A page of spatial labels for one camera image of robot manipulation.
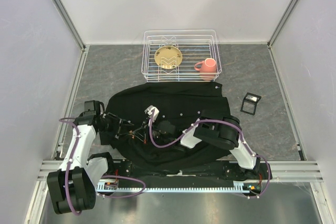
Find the black button-up shirt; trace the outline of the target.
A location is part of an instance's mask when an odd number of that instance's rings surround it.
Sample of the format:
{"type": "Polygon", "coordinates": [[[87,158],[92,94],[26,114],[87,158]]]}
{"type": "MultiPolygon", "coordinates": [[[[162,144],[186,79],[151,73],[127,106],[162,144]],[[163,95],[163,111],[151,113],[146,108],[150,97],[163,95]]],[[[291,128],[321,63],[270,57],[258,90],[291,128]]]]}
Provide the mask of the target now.
{"type": "Polygon", "coordinates": [[[218,82],[146,83],[114,94],[103,141],[134,165],[176,170],[213,162],[238,146],[240,121],[218,82]]]}

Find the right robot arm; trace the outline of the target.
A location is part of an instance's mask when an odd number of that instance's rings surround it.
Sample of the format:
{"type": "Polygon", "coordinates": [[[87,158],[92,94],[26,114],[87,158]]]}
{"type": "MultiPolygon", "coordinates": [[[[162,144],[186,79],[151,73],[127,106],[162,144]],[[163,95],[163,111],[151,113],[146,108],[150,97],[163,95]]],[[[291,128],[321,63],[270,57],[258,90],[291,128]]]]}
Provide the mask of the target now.
{"type": "Polygon", "coordinates": [[[130,144],[127,157],[144,169],[174,172],[231,154],[245,178],[259,173],[260,158],[246,143],[234,116],[200,115],[194,122],[150,118],[140,131],[141,139],[130,144]]]}

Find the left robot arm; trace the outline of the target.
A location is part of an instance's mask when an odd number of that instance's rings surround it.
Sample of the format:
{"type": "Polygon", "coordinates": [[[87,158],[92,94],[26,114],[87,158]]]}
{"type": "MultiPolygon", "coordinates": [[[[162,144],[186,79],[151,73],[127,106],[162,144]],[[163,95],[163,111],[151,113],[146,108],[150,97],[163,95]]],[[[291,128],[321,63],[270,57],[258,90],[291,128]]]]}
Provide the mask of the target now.
{"type": "Polygon", "coordinates": [[[61,118],[61,123],[72,127],[72,139],[59,168],[47,176],[51,203],[56,214],[80,215],[93,209],[99,180],[111,178],[115,173],[112,156],[105,152],[89,155],[98,133],[118,130],[122,120],[105,115],[104,104],[91,100],[76,118],[61,118]]]}

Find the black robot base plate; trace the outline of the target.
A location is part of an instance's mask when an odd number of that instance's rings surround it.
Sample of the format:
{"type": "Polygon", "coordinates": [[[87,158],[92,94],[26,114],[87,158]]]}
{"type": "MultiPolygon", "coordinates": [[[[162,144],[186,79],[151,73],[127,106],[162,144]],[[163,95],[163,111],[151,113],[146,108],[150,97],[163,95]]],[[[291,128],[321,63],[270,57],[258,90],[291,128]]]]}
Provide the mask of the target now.
{"type": "Polygon", "coordinates": [[[214,161],[175,171],[153,171],[137,167],[130,161],[120,161],[114,162],[113,170],[108,172],[108,175],[139,179],[146,184],[146,188],[219,187],[231,186],[234,181],[272,179],[271,171],[266,164],[261,163],[257,167],[256,172],[240,168],[237,163],[214,161]]]}

